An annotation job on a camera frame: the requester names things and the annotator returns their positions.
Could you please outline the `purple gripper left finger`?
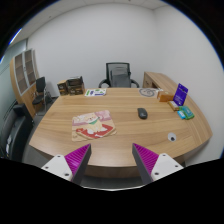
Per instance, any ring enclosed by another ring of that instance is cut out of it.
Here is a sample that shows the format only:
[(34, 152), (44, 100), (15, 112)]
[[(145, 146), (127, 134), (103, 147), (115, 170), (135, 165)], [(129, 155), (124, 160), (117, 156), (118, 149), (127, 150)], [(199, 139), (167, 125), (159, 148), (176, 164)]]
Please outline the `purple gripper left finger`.
[(56, 155), (42, 169), (80, 185), (91, 156), (91, 145), (84, 145), (66, 156)]

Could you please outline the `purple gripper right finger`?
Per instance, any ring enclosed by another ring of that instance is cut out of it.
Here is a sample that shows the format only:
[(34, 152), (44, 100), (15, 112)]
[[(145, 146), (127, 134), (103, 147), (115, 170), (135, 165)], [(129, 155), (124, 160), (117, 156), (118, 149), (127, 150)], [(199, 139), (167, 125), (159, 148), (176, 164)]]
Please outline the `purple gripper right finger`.
[(132, 154), (144, 184), (152, 183), (182, 169), (182, 166), (168, 154), (157, 154), (136, 143), (132, 144)]

